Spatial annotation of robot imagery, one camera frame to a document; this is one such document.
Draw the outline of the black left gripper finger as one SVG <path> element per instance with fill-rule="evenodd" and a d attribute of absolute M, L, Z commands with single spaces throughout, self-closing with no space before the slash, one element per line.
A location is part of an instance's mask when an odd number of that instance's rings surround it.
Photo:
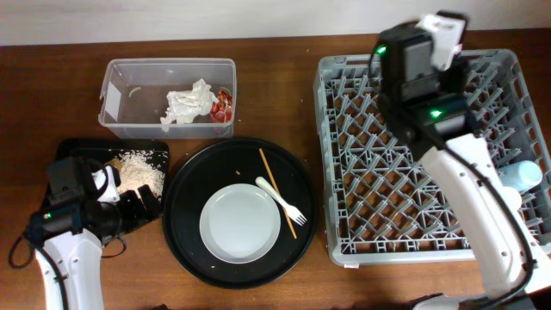
<path fill-rule="evenodd" d="M 123 207 L 139 207 L 142 205 L 142 201 L 134 190 L 128 190 L 120 194 L 119 204 Z"/>
<path fill-rule="evenodd" d="M 160 210 L 160 202 L 147 184 L 138 187 L 138 192 L 146 211 Z"/>

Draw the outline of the white tissue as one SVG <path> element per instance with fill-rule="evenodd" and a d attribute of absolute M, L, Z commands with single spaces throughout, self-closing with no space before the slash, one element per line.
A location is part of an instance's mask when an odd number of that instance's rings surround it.
<path fill-rule="evenodd" d="M 211 85 L 199 79 L 192 85 L 192 90 L 169 91 L 167 93 L 169 107 L 165 117 L 160 118 L 161 128 L 168 132 L 170 124 L 189 124 L 198 115 L 210 113 L 213 103 L 218 103 L 218 97 L 211 91 Z"/>

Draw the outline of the red snack wrapper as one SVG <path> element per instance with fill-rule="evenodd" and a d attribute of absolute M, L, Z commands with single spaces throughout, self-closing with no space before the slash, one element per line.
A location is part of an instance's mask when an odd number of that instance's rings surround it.
<path fill-rule="evenodd" d="M 233 98 L 227 90 L 220 90 L 218 102 L 213 102 L 210 118 L 212 123 L 226 123 L 232 119 Z"/>

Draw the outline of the peanut shells and rice scraps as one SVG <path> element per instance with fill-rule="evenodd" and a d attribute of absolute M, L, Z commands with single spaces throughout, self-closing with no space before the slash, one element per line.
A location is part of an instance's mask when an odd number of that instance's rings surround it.
<path fill-rule="evenodd" d="M 121 184 L 117 187 L 118 194 L 132 190 L 140 197 L 138 188 L 148 185 L 153 195 L 160 200 L 165 179 L 162 169 L 168 160 L 168 152 L 131 150 L 120 152 L 107 164 L 119 171 Z"/>

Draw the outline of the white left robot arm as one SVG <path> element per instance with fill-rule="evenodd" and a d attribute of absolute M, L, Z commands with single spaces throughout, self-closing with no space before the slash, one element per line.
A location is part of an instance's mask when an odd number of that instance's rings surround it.
<path fill-rule="evenodd" d="M 104 247 L 158 218 L 160 196 L 147 184 L 120 192 L 119 171 L 92 158 L 63 158 L 46 173 L 48 195 L 19 238 L 40 266 L 46 307 L 102 309 Z"/>

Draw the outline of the white plastic fork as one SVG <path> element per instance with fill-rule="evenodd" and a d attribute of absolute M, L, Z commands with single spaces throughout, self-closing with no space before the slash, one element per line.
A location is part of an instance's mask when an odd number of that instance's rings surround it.
<path fill-rule="evenodd" d="M 255 183 L 283 207 L 290 220 L 300 226 L 307 222 L 307 218 L 304 214 L 297 207 L 288 204 L 266 179 L 263 177 L 257 177 L 255 179 Z"/>

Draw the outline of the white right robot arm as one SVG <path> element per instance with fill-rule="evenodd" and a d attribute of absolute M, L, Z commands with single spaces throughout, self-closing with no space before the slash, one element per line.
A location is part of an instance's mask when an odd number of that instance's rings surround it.
<path fill-rule="evenodd" d="M 382 31 L 373 50 L 381 67 L 378 109 L 443 192 L 479 264 L 484 294 L 432 294 L 412 309 L 547 309 L 550 259 L 503 185 L 468 106 L 465 14 L 441 10 Z"/>

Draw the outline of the grey plate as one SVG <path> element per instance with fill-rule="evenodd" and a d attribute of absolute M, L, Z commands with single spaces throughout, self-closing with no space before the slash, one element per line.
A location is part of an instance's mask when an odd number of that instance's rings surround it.
<path fill-rule="evenodd" d="M 275 245 L 281 216 L 274 200 L 257 186 L 236 183 L 215 192 L 199 220 L 208 251 L 230 264 L 248 264 Z"/>

